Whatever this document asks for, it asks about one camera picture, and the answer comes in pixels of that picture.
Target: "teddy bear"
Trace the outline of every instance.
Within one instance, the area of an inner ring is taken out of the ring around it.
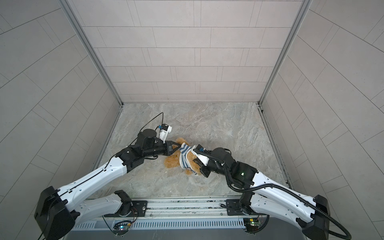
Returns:
[[[177,143],[181,144],[181,148],[175,151],[172,155],[168,156],[164,160],[164,166],[166,168],[173,168],[181,166],[185,169],[185,173],[187,175],[201,175],[200,167],[193,160],[197,158],[197,156],[191,151],[191,146],[185,139],[179,137],[176,139]]]

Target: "floor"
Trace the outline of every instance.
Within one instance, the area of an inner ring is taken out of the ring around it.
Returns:
[[[135,139],[141,127],[160,112],[164,112],[164,123],[172,126],[168,140],[183,137],[207,149],[228,148],[237,161],[256,167],[279,183],[285,182],[255,103],[126,104],[101,164]],[[157,118],[148,127],[154,129],[160,123],[161,118]],[[93,197],[120,189],[130,197],[238,195],[226,186],[224,176],[186,175],[181,167],[166,169],[164,158],[147,160]]]

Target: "tiled wall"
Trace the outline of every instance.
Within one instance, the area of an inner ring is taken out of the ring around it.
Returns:
[[[0,239],[39,237],[40,192],[89,172],[118,108],[56,0],[0,1]]]
[[[353,239],[384,237],[383,32],[384,1],[314,0],[263,104],[293,187]]]
[[[301,5],[68,1],[124,102],[258,101]]]

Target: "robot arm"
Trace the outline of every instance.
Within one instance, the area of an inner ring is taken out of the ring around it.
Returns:
[[[132,171],[148,157],[169,156],[178,150],[180,144],[165,140],[172,128],[166,124],[159,128],[160,138],[156,137],[156,131],[145,129],[138,134],[134,145],[122,149],[98,169],[57,190],[52,186],[45,189],[34,215],[45,238],[60,239],[79,223],[105,214],[127,216],[132,211],[132,203],[122,190],[99,199],[86,198],[110,181]],[[348,231],[329,216],[328,202],[324,197],[318,195],[313,198],[290,190],[256,168],[235,161],[226,149],[207,151],[198,145],[194,152],[203,159],[196,158],[194,161],[205,177],[211,172],[222,174],[232,190],[243,193],[236,211],[277,217],[302,229],[312,240],[325,240],[328,232],[333,233],[328,230],[331,220],[346,233],[346,236],[339,234],[338,237],[351,239]]]

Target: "blue and white striped cloth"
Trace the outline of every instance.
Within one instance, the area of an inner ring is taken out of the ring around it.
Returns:
[[[187,170],[190,170],[193,172],[193,174],[197,175],[197,172],[193,171],[188,159],[187,159],[187,154],[192,151],[195,147],[195,146],[188,146],[187,144],[185,144],[185,142],[181,145],[180,147],[180,158],[179,158],[179,161],[180,161],[180,166],[182,169],[187,169]]]

